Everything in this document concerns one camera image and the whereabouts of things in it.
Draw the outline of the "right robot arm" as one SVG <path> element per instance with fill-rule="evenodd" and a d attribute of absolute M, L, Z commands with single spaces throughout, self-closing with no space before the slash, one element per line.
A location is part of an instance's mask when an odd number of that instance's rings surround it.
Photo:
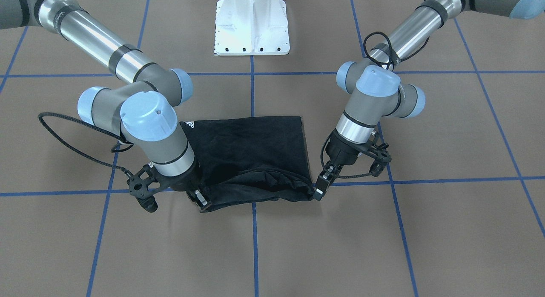
<path fill-rule="evenodd" d="M 127 176 L 129 192 L 142 208 L 155 212 L 155 194 L 167 188 L 186 192 L 202 211 L 210 206 L 199 187 L 199 163 L 175 112 L 193 93 L 187 72 L 162 68 L 76 0 L 1 0 L 1 29 L 25 26 L 74 43 L 125 83 L 119 89 L 86 89 L 77 103 L 77 123 L 143 150 L 149 163 L 137 173 L 112 165 Z"/>

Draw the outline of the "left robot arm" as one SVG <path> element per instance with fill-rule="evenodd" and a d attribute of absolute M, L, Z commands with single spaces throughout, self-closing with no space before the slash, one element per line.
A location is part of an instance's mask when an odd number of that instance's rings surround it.
<path fill-rule="evenodd" d="M 464 11 L 492 14 L 510 19 L 533 19 L 544 12 L 544 0 L 424 0 L 414 12 L 371 49 L 364 49 L 360 62 L 349 61 L 338 69 L 337 85 L 350 99 L 335 129 L 325 141 L 321 154 L 322 171 L 313 198 L 321 200 L 329 186 L 342 177 L 343 167 L 353 165 L 360 155 L 373 159 L 364 176 L 379 176 L 391 156 L 386 142 L 378 142 L 376 126 L 381 118 L 413 118 L 426 103 L 422 89 L 401 83 L 394 73 L 402 62 L 412 58 L 429 37 Z"/>

